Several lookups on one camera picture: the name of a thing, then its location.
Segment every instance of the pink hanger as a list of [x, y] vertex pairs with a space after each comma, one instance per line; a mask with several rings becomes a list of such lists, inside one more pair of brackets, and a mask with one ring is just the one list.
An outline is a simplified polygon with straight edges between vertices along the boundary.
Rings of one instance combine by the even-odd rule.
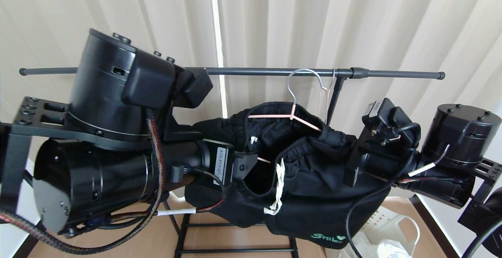
[[287, 77], [287, 90], [289, 90], [289, 93], [291, 93], [291, 96], [293, 96], [293, 106], [291, 108], [291, 114], [289, 115], [249, 115], [249, 118], [289, 118], [290, 120], [296, 120], [302, 124], [305, 124], [309, 127], [311, 127], [312, 129], [315, 129], [316, 131], [321, 131], [321, 129], [319, 129], [318, 127], [316, 127], [315, 125], [312, 125], [310, 124], [309, 122], [303, 120], [303, 119], [300, 119], [299, 117], [296, 117], [295, 116], [295, 109], [296, 109], [296, 96], [295, 94], [293, 93], [293, 91], [291, 90], [291, 87], [289, 85], [289, 81], [291, 80], [291, 77], [298, 73], [298, 72], [301, 72], [301, 71], [307, 71], [307, 72], [311, 72], [312, 74], [314, 74], [317, 79], [319, 80], [319, 84], [321, 85], [321, 88], [322, 90], [324, 90], [325, 92], [328, 92], [328, 89], [326, 87], [324, 87], [323, 83], [322, 83], [322, 80], [321, 80], [321, 77], [319, 76], [319, 74], [317, 74], [315, 71], [313, 70], [310, 70], [310, 69], [298, 69], [298, 70], [294, 70], [291, 74], [289, 74], [289, 76]]

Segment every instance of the robotic arm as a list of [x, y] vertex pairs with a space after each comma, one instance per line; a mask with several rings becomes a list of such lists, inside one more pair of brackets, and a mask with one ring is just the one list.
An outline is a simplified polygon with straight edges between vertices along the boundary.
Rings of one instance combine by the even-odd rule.
[[[204, 140], [201, 133], [177, 124], [173, 117], [175, 106], [196, 108], [210, 92], [206, 70], [184, 69], [172, 58], [163, 60], [159, 53], [146, 53], [130, 42], [92, 29], [70, 103], [25, 97], [13, 123], [1, 124], [0, 219], [61, 250], [98, 253], [138, 233], [170, 190], [194, 181], [188, 170], [211, 174], [202, 184], [224, 189], [253, 168], [256, 154]], [[344, 184], [354, 186], [357, 175], [366, 173], [453, 208], [468, 204], [458, 222], [478, 235], [501, 220], [502, 190], [489, 194], [502, 165], [483, 158], [502, 122], [497, 115], [472, 106], [443, 104], [421, 153], [416, 152], [420, 126], [389, 99], [369, 104], [362, 121], [365, 128], [358, 139], [353, 138]], [[32, 136], [49, 140], [38, 151], [31, 179], [20, 163], [27, 160]], [[222, 159], [229, 165], [222, 165]], [[476, 177], [483, 183], [472, 196]], [[23, 178], [32, 181], [44, 226], [59, 235], [74, 237], [124, 218], [143, 221], [115, 244], [95, 249], [65, 245], [15, 214]], [[207, 211], [221, 201], [197, 211]], [[152, 207], [141, 216], [111, 216], [136, 202]], [[496, 239], [502, 237], [502, 228], [493, 234], [484, 240], [484, 247], [502, 256]]]

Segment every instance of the white wall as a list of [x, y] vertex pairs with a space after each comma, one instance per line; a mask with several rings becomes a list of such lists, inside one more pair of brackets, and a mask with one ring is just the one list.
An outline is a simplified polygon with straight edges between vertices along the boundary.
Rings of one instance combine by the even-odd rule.
[[[28, 160], [26, 168], [31, 173], [33, 172], [33, 166], [33, 162]], [[21, 186], [18, 214], [33, 224], [38, 223], [40, 220], [38, 212], [36, 211], [33, 189], [25, 181], [23, 181], [23, 185]], [[0, 257], [11, 258], [27, 236], [27, 233], [13, 225], [0, 225]]]
[[[497, 115], [502, 116], [502, 102], [493, 110]], [[497, 135], [491, 142], [491, 145], [484, 155], [485, 158], [502, 163], [502, 129], [499, 129]], [[475, 190], [481, 185], [482, 181], [476, 181]], [[502, 187], [502, 180], [499, 180], [493, 190]], [[457, 223], [458, 218], [464, 209], [457, 210], [445, 206], [442, 203], [433, 199], [419, 196], [424, 205], [429, 209], [431, 215], [436, 219], [438, 225], [443, 229], [445, 235], [449, 238], [453, 247], [462, 256], [464, 251], [469, 246], [470, 242], [475, 238], [475, 233], [469, 231], [464, 226]], [[489, 258], [494, 257], [489, 251], [481, 246], [473, 256], [474, 258]]]

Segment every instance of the cylindrical motor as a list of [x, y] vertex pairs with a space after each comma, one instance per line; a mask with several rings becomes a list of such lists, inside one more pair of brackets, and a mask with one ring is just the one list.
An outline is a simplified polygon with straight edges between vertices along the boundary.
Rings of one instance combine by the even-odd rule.
[[438, 106], [422, 153], [438, 159], [450, 144], [438, 165], [476, 167], [482, 160], [502, 119], [497, 115], [472, 106], [443, 104]]
[[109, 151], [75, 140], [47, 140], [33, 190], [44, 226], [63, 231], [152, 196], [158, 172], [151, 151]]
[[67, 116], [72, 124], [87, 133], [143, 142], [149, 136], [144, 111], [121, 101], [136, 55], [136, 48], [129, 43], [130, 40], [117, 34], [111, 38], [94, 29], [89, 31]]

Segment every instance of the white cloth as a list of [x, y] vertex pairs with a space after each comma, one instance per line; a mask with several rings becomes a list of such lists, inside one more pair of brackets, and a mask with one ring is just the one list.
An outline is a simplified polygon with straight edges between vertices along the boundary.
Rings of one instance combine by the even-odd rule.
[[[381, 240], [378, 245], [374, 245], [371, 244], [366, 235], [360, 231], [354, 236], [353, 241], [357, 251], [359, 251], [364, 258], [412, 258], [401, 243], [394, 240]], [[357, 258], [350, 245], [348, 245], [345, 250], [349, 257]]]
[[270, 205], [269, 208], [263, 208], [263, 212], [265, 214], [269, 214], [275, 216], [282, 207], [282, 192], [284, 189], [284, 174], [286, 173], [286, 167], [284, 166], [284, 159], [281, 159], [281, 165], [276, 164], [276, 172], [277, 172], [277, 185], [276, 185], [276, 201]]

